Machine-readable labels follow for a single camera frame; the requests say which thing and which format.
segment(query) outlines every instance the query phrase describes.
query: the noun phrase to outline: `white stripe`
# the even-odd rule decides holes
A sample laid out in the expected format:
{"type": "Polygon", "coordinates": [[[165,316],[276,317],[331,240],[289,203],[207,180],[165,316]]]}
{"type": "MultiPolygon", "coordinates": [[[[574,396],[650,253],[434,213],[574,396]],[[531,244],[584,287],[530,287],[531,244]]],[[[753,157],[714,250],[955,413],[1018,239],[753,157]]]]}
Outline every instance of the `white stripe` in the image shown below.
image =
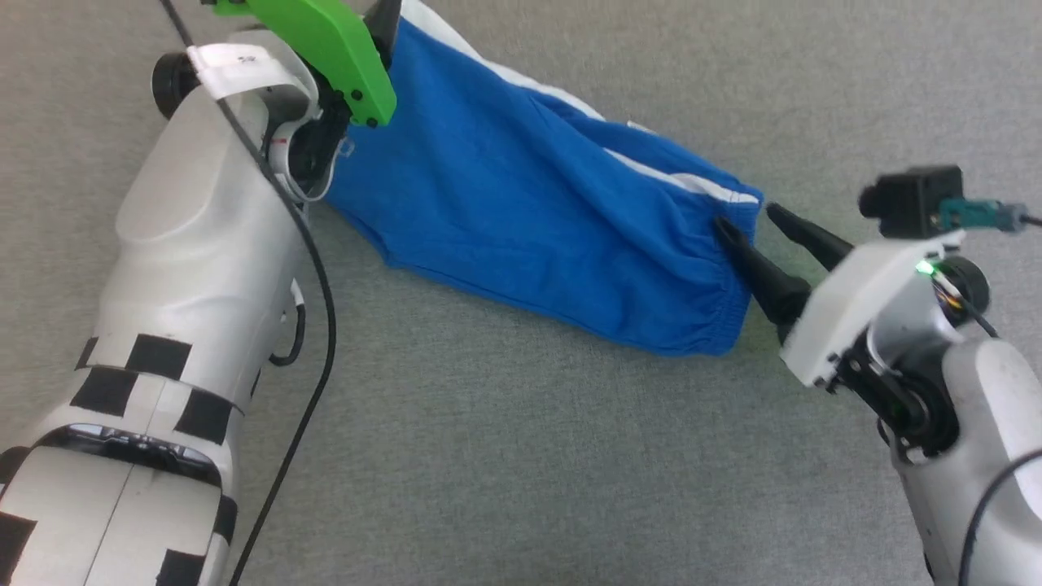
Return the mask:
{"type": "MultiPolygon", "coordinates": [[[[501,77],[504,81],[519,88],[525,88],[527,90],[532,90],[543,95],[556,98],[594,120],[604,120],[604,117],[594,109],[593,106],[572,94],[569,94],[565,90],[540,83],[531,77],[517,72],[504,65],[486,59],[477,52],[476,49],[474,49],[474,47],[470,45],[470,43],[467,42],[466,39],[456,32],[456,30],[452,28],[449,23],[445,22],[445,19],[443,19],[429,6],[424,4],[421,0],[403,0],[401,5],[401,16],[408,22],[413,23],[414,26],[427,33],[427,35],[431,39],[435,39],[436,41],[439,41],[440,43],[447,45],[448,47],[455,49],[456,51],[460,51],[475,62],[483,65],[495,72],[496,75],[501,77]]],[[[635,122],[630,122],[629,126],[646,130],[652,135],[654,133],[647,130],[643,126],[636,124],[635,122]]],[[[637,161],[634,161],[632,158],[629,158],[619,152],[615,152],[614,150],[605,148],[604,151],[629,169],[642,175],[653,177],[663,182],[680,188],[689,193],[709,195],[710,197],[726,201],[728,203],[760,203],[760,200],[756,199],[755,196],[747,193],[731,191],[704,177],[699,177],[698,175],[694,175],[692,173],[664,173],[658,169],[652,169],[647,165],[638,163],[637,161]]]]}
{"type": "Polygon", "coordinates": [[[641,175],[653,177],[660,181],[680,188],[688,193],[708,195],[714,199],[719,199],[720,201],[725,201],[727,203],[760,203],[760,200],[753,195],[729,190],[706,179],[705,177],[699,177],[698,175],[694,175],[692,173],[663,173],[658,169],[652,169],[643,163],[634,161],[632,158],[629,158],[628,156],[612,149],[605,148],[604,152],[611,154],[618,160],[619,163],[622,163],[641,175]]]}
{"type": "Polygon", "coordinates": [[[654,135],[655,137],[659,136],[659,132],[655,132],[654,130],[652,130],[651,128],[648,128],[647,126],[645,126],[643,124],[638,124],[638,123],[634,122],[632,120],[630,120],[629,122],[626,122],[626,126],[629,126],[630,128],[636,128],[638,130],[644,130],[648,135],[654,135]]]}
{"type": "Polygon", "coordinates": [[[568,92],[560,88],[540,83],[531,77],[528,77],[527,75],[515,71],[504,65],[492,63],[486,59],[477,52],[477,50],[474,49],[474,47],[470,45],[470,43],[467,43],[466,39],[452,28],[452,25],[445,22],[445,19],[420,0],[404,0],[401,3],[401,16],[408,22],[413,23],[413,25],[417,28],[426,32],[431,39],[440,41],[442,44],[460,51],[475,62],[491,69],[503,80],[514,86],[518,86],[519,88],[534,90],[541,94],[557,98],[559,100],[595,120],[604,120],[604,117],[594,109],[593,106],[569,94],[568,92]]]}

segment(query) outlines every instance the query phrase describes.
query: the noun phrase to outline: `white strap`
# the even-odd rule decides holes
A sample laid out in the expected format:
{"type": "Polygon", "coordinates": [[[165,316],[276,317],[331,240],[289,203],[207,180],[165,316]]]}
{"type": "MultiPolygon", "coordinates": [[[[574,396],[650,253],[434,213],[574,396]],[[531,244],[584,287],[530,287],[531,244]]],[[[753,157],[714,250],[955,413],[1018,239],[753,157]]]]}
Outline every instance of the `white strap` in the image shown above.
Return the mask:
{"type": "Polygon", "coordinates": [[[216,43],[189,47],[188,55],[199,82],[215,100],[274,86],[295,88],[304,99],[312,98],[304,84],[264,47],[216,43]]]}
{"type": "Polygon", "coordinates": [[[275,175],[282,181],[282,185],[291,192],[294,198],[302,203],[315,203],[324,198],[329,192],[329,187],[332,185],[332,169],[337,165],[337,157],[347,157],[351,153],[343,153],[344,142],[347,139],[341,139],[340,144],[337,146],[337,156],[329,162],[329,166],[324,170],[318,182],[312,188],[312,192],[304,193],[297,181],[292,178],[292,173],[290,172],[290,144],[297,130],[307,122],[305,119],[300,119],[287,122],[276,128],[272,132],[271,143],[268,146],[268,161],[271,163],[275,175]]]}

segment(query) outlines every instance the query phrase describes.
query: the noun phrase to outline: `black tape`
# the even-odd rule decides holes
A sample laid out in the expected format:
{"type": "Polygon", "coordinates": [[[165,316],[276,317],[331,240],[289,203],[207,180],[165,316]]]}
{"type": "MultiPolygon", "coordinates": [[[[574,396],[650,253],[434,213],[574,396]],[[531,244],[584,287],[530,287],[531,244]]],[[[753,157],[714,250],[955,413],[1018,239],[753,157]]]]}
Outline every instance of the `black tape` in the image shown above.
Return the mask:
{"type": "Polygon", "coordinates": [[[0,454],[0,484],[10,484],[15,473],[29,457],[28,447],[17,445],[0,454]]]}
{"type": "Polygon", "coordinates": [[[217,518],[214,519],[214,533],[220,535],[231,544],[231,536],[235,534],[235,519],[239,517],[239,505],[230,496],[221,495],[221,504],[217,507],[217,518]]]}
{"type": "Polygon", "coordinates": [[[180,381],[192,344],[140,334],[127,359],[127,370],[180,381]]]}
{"type": "Polygon", "coordinates": [[[0,584],[10,584],[36,521],[0,513],[0,584]]]}
{"type": "Polygon", "coordinates": [[[91,353],[94,352],[94,346],[97,345],[97,337],[91,338],[86,341],[86,345],[83,346],[83,351],[79,353],[79,360],[76,361],[76,370],[86,368],[86,361],[91,360],[91,353]]]}
{"type": "Polygon", "coordinates": [[[137,382],[137,372],[95,366],[69,405],[123,417],[137,382]]]}
{"type": "Polygon", "coordinates": [[[228,432],[231,407],[231,401],[224,397],[192,389],[189,402],[184,406],[174,431],[221,445],[224,443],[224,435],[228,432]]]}
{"type": "Polygon", "coordinates": [[[155,577],[155,586],[195,586],[202,578],[202,564],[205,561],[203,556],[167,550],[159,576],[155,577]]]}

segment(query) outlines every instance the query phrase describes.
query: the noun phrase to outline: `black cable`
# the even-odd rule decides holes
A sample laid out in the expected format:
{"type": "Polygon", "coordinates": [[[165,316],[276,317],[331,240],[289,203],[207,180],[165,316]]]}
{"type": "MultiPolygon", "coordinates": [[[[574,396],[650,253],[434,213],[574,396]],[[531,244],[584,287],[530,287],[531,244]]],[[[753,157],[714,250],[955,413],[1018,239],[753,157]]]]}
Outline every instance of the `black cable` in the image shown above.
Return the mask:
{"type": "Polygon", "coordinates": [[[290,366],[291,364],[297,362],[300,358],[300,349],[304,347],[304,332],[306,331],[306,317],[307,310],[304,309],[304,304],[301,303],[297,306],[297,327],[293,333],[293,347],[290,348],[290,353],[284,357],[275,356],[272,353],[268,357],[268,362],[274,364],[275,366],[290,366]]]}
{"type": "Polygon", "coordinates": [[[1042,461],[1042,449],[1018,458],[1009,466],[1002,468],[1002,471],[995,477],[995,480],[991,481],[987,490],[984,491],[984,496],[977,503],[976,510],[973,511],[973,516],[970,518],[969,528],[966,530],[966,541],[963,542],[963,557],[962,561],[959,562],[959,586],[969,586],[970,559],[973,557],[976,534],[981,530],[981,521],[984,519],[984,513],[988,509],[988,505],[995,498],[999,489],[1002,488],[1013,474],[1017,473],[1024,466],[1038,461],[1042,461]]]}
{"type": "Polygon", "coordinates": [[[962,303],[963,309],[966,310],[966,313],[970,314],[970,317],[972,317],[973,320],[976,321],[977,324],[979,324],[981,327],[986,333],[988,333],[989,336],[995,339],[1001,338],[1001,336],[998,335],[998,331],[995,329],[995,326],[992,325],[991,322],[988,321],[986,317],[984,317],[984,314],[981,313],[981,310],[976,309],[976,307],[973,303],[971,303],[969,299],[963,297],[962,299],[959,300],[959,302],[962,303]]]}
{"type": "MultiPolygon", "coordinates": [[[[187,47],[192,47],[195,43],[192,41],[192,35],[189,34],[188,29],[184,27],[184,21],[181,20],[180,15],[174,8],[171,0],[159,0],[164,9],[167,11],[167,16],[170,18],[171,24],[173,24],[174,29],[177,31],[177,35],[180,38],[181,42],[187,47]]],[[[318,408],[319,400],[322,398],[322,393],[325,391],[326,384],[329,382],[329,376],[332,373],[333,360],[337,355],[337,309],[333,306],[332,290],[329,288],[329,277],[326,275],[325,266],[322,264],[322,257],[319,253],[318,246],[315,244],[315,239],[312,238],[311,229],[307,227],[307,222],[304,221],[303,217],[300,215],[300,211],[297,209],[293,197],[286,191],[282,184],[275,176],[275,171],[271,168],[268,161],[260,154],[257,150],[256,145],[253,144],[253,140],[243,128],[243,125],[235,118],[234,113],[228,106],[224,99],[217,100],[217,105],[221,109],[221,114],[224,115],[225,120],[231,126],[231,129],[239,137],[239,140],[243,143],[243,147],[249,152],[250,157],[256,163],[257,167],[260,169],[260,173],[268,179],[272,188],[275,190],[275,194],[282,201],[282,205],[286,206],[286,211],[293,218],[293,223],[296,224],[297,230],[300,231],[300,238],[304,241],[304,246],[307,248],[307,253],[312,258],[312,263],[315,265],[315,272],[318,276],[319,288],[322,290],[322,298],[325,301],[326,318],[328,320],[328,346],[326,347],[326,358],[325,364],[322,367],[322,374],[319,376],[318,384],[315,385],[315,391],[312,393],[311,400],[307,401],[307,407],[304,409],[304,414],[300,418],[300,423],[297,425],[297,431],[293,435],[293,440],[290,442],[289,448],[287,448],[286,456],[282,458],[282,463],[278,467],[278,471],[275,473],[275,480],[272,482],[271,488],[268,491],[268,497],[265,499],[264,506],[260,508],[260,513],[257,515],[256,521],[253,523],[253,529],[250,531],[250,536],[246,540],[246,545],[243,547],[243,553],[239,557],[239,562],[235,564],[235,570],[231,575],[231,581],[229,586],[237,586],[239,581],[242,580],[243,570],[246,568],[246,562],[249,561],[250,553],[253,551],[253,545],[256,543],[257,537],[260,535],[260,530],[264,527],[265,521],[268,518],[268,513],[271,511],[272,505],[275,503],[275,497],[278,495],[278,490],[282,486],[282,482],[286,480],[286,474],[290,470],[290,464],[293,463],[293,458],[297,454],[297,448],[300,446],[300,441],[304,437],[304,432],[307,430],[307,424],[311,423],[312,416],[315,414],[315,410],[318,408]]]]}

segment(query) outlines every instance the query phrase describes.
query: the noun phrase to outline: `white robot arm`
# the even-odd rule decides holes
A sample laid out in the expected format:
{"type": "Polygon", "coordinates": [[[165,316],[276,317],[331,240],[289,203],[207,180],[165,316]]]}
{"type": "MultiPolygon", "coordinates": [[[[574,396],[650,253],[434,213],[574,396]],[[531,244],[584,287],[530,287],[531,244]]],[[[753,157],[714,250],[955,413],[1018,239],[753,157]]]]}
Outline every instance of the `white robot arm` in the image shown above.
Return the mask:
{"type": "Polygon", "coordinates": [[[328,188],[333,157],[294,176],[288,145],[337,113],[270,31],[166,65],[178,58],[208,75],[209,92],[173,104],[120,209],[119,260],[67,394],[0,456],[4,586],[213,585],[226,563],[243,419],[283,311],[301,302],[292,290],[303,244],[210,93],[268,153],[302,216],[328,188]]]}
{"type": "Polygon", "coordinates": [[[725,219],[716,228],[778,326],[793,374],[830,392],[848,387],[879,416],[938,586],[1037,585],[1042,465],[1026,464],[1042,459],[1042,385],[1009,343],[957,329],[983,320],[989,303],[983,273],[954,255],[966,233],[940,221],[941,209],[965,203],[958,168],[883,177],[862,209],[889,238],[858,247],[769,205],[783,233],[832,271],[815,289],[725,219]]]}

